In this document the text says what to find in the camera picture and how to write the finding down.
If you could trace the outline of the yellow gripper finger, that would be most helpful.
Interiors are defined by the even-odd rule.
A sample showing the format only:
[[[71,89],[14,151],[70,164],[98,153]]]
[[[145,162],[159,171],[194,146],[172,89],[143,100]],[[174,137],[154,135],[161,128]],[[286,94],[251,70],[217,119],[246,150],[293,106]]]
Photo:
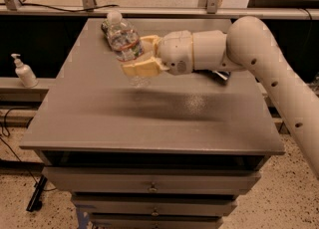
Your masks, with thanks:
[[[150,57],[141,62],[123,64],[121,68],[128,77],[156,77],[169,70],[169,67],[160,58],[155,57]]]
[[[154,55],[158,53],[161,37],[158,35],[142,36],[141,41],[146,53],[152,52]]]

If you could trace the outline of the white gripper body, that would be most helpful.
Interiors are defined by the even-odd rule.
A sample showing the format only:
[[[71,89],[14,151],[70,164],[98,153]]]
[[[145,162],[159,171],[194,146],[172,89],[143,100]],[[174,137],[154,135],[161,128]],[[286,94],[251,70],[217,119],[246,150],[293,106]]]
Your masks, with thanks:
[[[171,32],[162,37],[157,56],[172,75],[186,75],[193,70],[192,34],[189,31]]]

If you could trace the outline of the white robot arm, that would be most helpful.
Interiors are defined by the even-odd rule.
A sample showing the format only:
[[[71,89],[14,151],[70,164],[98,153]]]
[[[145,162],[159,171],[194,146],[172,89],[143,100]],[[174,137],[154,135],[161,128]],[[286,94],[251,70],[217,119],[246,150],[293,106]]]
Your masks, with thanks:
[[[249,71],[263,86],[315,176],[319,177],[319,98],[292,70],[268,27],[241,17],[226,33],[171,32],[142,37],[146,52],[122,64],[130,77],[162,72]]]

